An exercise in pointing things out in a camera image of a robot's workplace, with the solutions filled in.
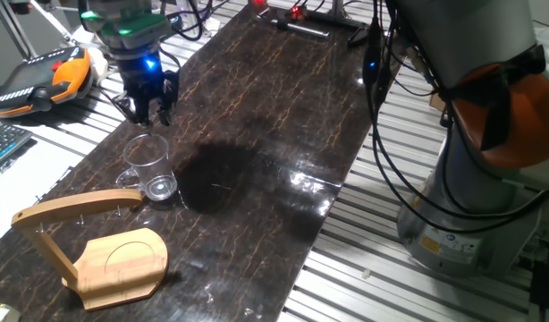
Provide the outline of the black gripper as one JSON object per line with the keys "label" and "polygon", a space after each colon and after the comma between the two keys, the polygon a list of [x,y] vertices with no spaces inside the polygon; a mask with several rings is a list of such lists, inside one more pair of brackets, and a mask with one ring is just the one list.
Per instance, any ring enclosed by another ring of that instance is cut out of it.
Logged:
{"label": "black gripper", "polygon": [[180,74],[163,72],[159,50],[118,51],[117,67],[126,91],[122,94],[122,110],[128,120],[150,127],[149,104],[145,101],[160,99],[157,115],[162,125],[169,126],[178,99]]}

